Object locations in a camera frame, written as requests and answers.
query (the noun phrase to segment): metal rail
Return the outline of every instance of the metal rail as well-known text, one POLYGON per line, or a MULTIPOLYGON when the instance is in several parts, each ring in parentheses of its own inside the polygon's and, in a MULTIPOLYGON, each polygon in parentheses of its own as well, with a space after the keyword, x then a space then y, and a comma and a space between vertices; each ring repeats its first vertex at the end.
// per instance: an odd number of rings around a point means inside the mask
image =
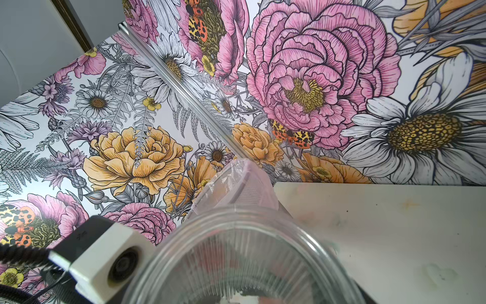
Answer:
POLYGON ((167 67, 165 62, 157 56, 135 32, 132 31, 126 22, 120 23, 118 28, 120 29, 120 34, 123 39, 128 42, 138 54, 143 55, 150 67, 154 69, 155 73, 157 73, 157 75, 159 75, 162 80, 164 80, 167 85, 179 95, 180 100, 185 103, 182 106, 190 108, 196 113, 197 117, 207 124, 237 157, 248 158, 254 161, 254 159, 246 153, 243 147, 236 142, 233 136, 229 134, 216 119, 214 119, 208 109, 206 109, 204 105, 202 105, 197 98, 182 85, 179 79, 172 73, 169 67, 167 67))

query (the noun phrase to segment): daisy center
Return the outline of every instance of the daisy center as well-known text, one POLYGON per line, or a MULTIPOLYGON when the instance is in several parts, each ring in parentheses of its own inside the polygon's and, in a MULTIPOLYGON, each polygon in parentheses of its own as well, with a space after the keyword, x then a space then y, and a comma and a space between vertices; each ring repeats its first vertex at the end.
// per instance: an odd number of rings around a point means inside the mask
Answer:
POLYGON ((95 107, 95 108, 98 108, 98 109, 101 109, 101 108, 104 108, 106 106, 106 100, 103 99, 103 98, 100 98, 100 97, 93 97, 90 101, 89 101, 89 104, 92 106, 92 107, 95 107))
POLYGON ((294 86, 292 90, 284 90, 285 96, 291 103, 298 103, 303 106, 305 113, 310 113, 324 105, 322 87, 314 79, 309 81, 308 84, 304 84, 302 79, 294 78, 294 86))
POLYGON ((179 80, 182 80, 181 69, 179 68, 179 66, 177 65, 177 63, 175 63, 175 61, 173 61, 172 59, 167 59, 165 61, 165 64, 172 71, 172 73, 174 73, 174 75, 177 78, 179 78, 179 80))
POLYGON ((441 148, 460 133, 457 118, 447 114, 426 114, 396 126, 387 139, 397 150, 419 152, 441 148))
POLYGON ((6 272, 5 277, 3 278, 1 283, 7 286, 13 286, 17 284, 17 274, 12 272, 6 272))
POLYGON ((220 162, 223 160, 223 153, 219 150, 213 151, 211 154, 211 157, 213 158, 214 161, 220 162))
POLYGON ((285 173, 285 174, 287 174, 287 175, 289 175, 289 176, 290 175, 294 175, 294 173, 292 172, 292 169, 289 168, 289 167, 283 167, 282 168, 282 172, 285 173))
POLYGON ((222 104, 223 104, 223 108, 227 113, 233 112, 233 110, 231 109, 231 104, 229 103, 228 100, 223 100, 222 104))

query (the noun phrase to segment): pink peony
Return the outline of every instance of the pink peony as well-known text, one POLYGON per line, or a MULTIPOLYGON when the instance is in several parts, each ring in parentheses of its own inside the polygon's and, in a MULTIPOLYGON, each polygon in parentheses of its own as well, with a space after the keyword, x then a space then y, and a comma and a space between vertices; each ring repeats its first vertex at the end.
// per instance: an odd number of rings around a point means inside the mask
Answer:
POLYGON ((247 40, 247 84, 271 119, 342 148, 341 136, 366 101, 393 93, 400 69, 395 38, 351 0, 270 3, 247 40))
POLYGON ((146 203, 130 203, 121 211, 108 212, 104 217, 135 229, 155 245, 175 229, 168 214, 146 203))
POLYGON ((64 67, 54 74, 54 80, 61 82, 61 80, 69 73, 74 71, 77 78, 84 75, 98 75, 103 72, 106 66, 106 59, 98 51, 97 48, 92 48, 88 52, 81 55, 78 59, 71 62, 67 67, 64 67))
POLYGON ((112 36, 112 38, 113 38, 113 40, 115 40, 115 41, 116 41, 118 44, 120 44, 120 45, 121 45, 121 48, 122 48, 122 49, 123 49, 125 52, 129 53, 130 55, 136 55, 136 54, 137 54, 137 52, 136 52, 134 49, 132 49, 132 46, 131 46, 131 45, 130 45, 128 42, 126 42, 126 41, 125 41, 125 39, 123 39, 123 38, 122 38, 122 37, 121 37, 121 36, 120 36, 118 33, 114 34, 114 35, 112 36))
MULTIPOLYGON (((62 192, 58 192, 56 197, 28 194, 27 200, 7 201, 4 205, 18 209, 25 207, 24 210, 34 214, 33 221, 26 225, 31 227, 31 246, 52 248, 88 219, 83 206, 72 196, 62 192)), ((0 238, 7 235, 6 228, 15 225, 15 222, 0 221, 0 238)))
POLYGON ((238 79, 238 68, 243 63, 244 35, 248 30, 250 17, 245 0, 201 0, 201 19, 208 30, 207 41, 191 38, 190 15, 184 0, 177 7, 181 19, 178 21, 179 37, 198 67, 211 76, 230 85, 238 79))
POLYGON ((126 23, 137 33, 140 38, 149 42, 157 42, 157 18, 154 11, 147 5, 143 4, 142 0, 125 0, 123 1, 123 8, 126 16, 126 23))

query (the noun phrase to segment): peony center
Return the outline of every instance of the peony center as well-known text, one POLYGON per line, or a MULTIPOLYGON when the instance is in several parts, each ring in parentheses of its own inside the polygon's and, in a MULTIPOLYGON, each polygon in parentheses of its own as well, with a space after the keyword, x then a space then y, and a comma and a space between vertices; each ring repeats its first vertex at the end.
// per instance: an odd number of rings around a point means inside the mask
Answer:
POLYGON ((133 18, 132 15, 132 4, 130 3, 130 0, 121 0, 121 4, 123 5, 123 11, 125 12, 125 16, 127 18, 133 18))
POLYGON ((447 114, 426 114, 393 128, 387 140, 397 150, 430 151, 450 143, 461 133, 459 120, 447 114))
POLYGON ((179 78, 179 80, 182 80, 181 69, 179 68, 177 63, 175 63, 175 61, 173 61, 172 59, 167 59, 167 60, 165 60, 165 64, 172 71, 172 73, 174 73, 174 75, 177 78, 179 78))
POLYGON ((12 272, 6 272, 2 282, 3 285, 13 286, 17 284, 17 274, 12 272))
POLYGON ((294 88, 284 90, 284 92, 291 103, 297 103, 304 107, 304 113, 310 113, 324 105, 324 92, 315 79, 309 81, 309 89, 306 90, 304 81, 300 78, 294 78, 294 88))
POLYGON ((61 237, 57 223, 52 219, 36 218, 31 226, 34 227, 34 230, 29 232, 33 247, 47 247, 61 237))
POLYGON ((89 101, 89 104, 92 106, 92 107, 95 107, 95 108, 98 108, 98 109, 101 109, 101 108, 104 108, 106 106, 106 100, 103 99, 103 98, 100 98, 100 97, 93 97, 90 101, 89 101))
POLYGON ((223 160, 223 153, 220 150, 215 150, 211 154, 214 161, 221 162, 223 160))

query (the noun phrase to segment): white camera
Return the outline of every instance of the white camera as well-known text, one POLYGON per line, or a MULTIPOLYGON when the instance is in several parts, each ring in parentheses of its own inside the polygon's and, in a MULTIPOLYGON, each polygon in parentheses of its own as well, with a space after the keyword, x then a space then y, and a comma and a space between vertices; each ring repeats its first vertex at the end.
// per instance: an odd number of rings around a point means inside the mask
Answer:
POLYGON ((130 282, 154 250, 142 234, 98 215, 51 250, 49 259, 69 271, 81 295, 94 304, 105 304, 130 282))

